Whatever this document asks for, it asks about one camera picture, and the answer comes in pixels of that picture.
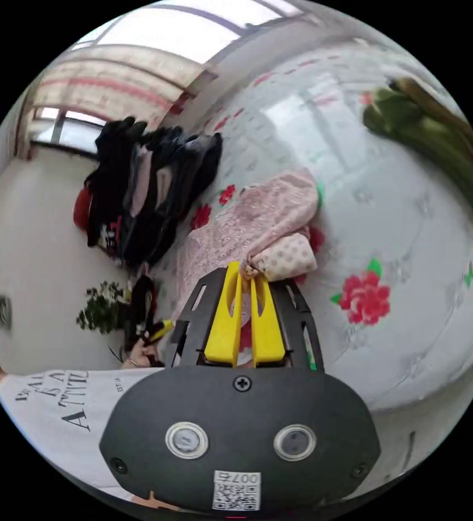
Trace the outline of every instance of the qr code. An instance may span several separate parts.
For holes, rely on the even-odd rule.
[[[255,511],[260,509],[259,472],[215,471],[213,510]]]

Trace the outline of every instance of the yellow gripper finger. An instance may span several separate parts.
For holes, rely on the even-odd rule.
[[[269,283],[261,275],[251,280],[251,330],[254,366],[281,362],[285,357],[283,338]]]
[[[242,279],[238,268],[238,262],[231,262],[227,268],[224,287],[204,350],[209,362],[229,364],[232,367],[236,367],[238,360],[242,327]],[[231,316],[233,301],[235,307]]]

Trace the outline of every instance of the white t-shirt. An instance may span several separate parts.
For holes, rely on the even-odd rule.
[[[131,501],[104,461],[99,441],[118,399],[159,368],[46,371],[8,375],[0,401],[19,431],[47,460],[84,483]]]

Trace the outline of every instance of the window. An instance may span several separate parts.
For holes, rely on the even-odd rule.
[[[103,119],[95,118],[93,116],[88,116],[87,114],[81,114],[80,112],[73,112],[68,110],[66,113],[66,118],[68,119],[76,119],[78,121],[84,121],[86,123],[91,123],[93,125],[104,126],[106,121]]]
[[[238,35],[201,16],[168,9],[137,9],[120,20],[98,44],[153,47],[205,63]]]
[[[78,150],[84,155],[96,154],[95,140],[106,121],[71,110],[63,112],[61,118],[56,120],[59,113],[59,109],[51,107],[36,109],[35,117],[44,120],[46,124],[39,127],[38,122],[31,127],[36,129],[32,141],[45,146]]]
[[[287,2],[286,0],[265,0],[271,7],[276,7],[281,12],[284,12],[288,16],[294,16],[301,13],[301,11],[294,7],[292,4]]]
[[[247,23],[259,26],[269,20],[280,18],[280,15],[254,2],[254,0],[226,0],[225,2],[220,0],[161,0],[153,4],[155,8],[158,8],[159,5],[177,5],[199,9],[219,16],[242,28],[245,28]]]
[[[92,45],[93,42],[82,42],[82,43],[76,43],[73,47],[72,47],[72,50],[75,50],[75,49],[83,49],[84,47],[89,47],[90,45]]]
[[[44,107],[35,111],[35,117],[37,119],[56,119],[59,115],[59,109],[53,109],[51,107]]]
[[[100,27],[97,27],[97,29],[94,29],[93,31],[90,31],[87,35],[83,36],[79,40],[77,40],[76,44],[79,45],[83,42],[93,42],[97,38],[100,38],[102,36],[102,33],[106,31],[112,24],[114,24],[120,16],[117,16],[113,20],[110,20],[109,22],[103,23]]]

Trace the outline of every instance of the screw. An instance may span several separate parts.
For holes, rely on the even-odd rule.
[[[234,379],[232,386],[238,392],[246,392],[251,388],[251,379],[247,376],[238,376]]]
[[[353,478],[361,478],[368,471],[368,466],[366,463],[360,463],[352,472],[351,476]]]
[[[110,465],[119,474],[127,474],[128,473],[128,466],[119,458],[111,458]]]

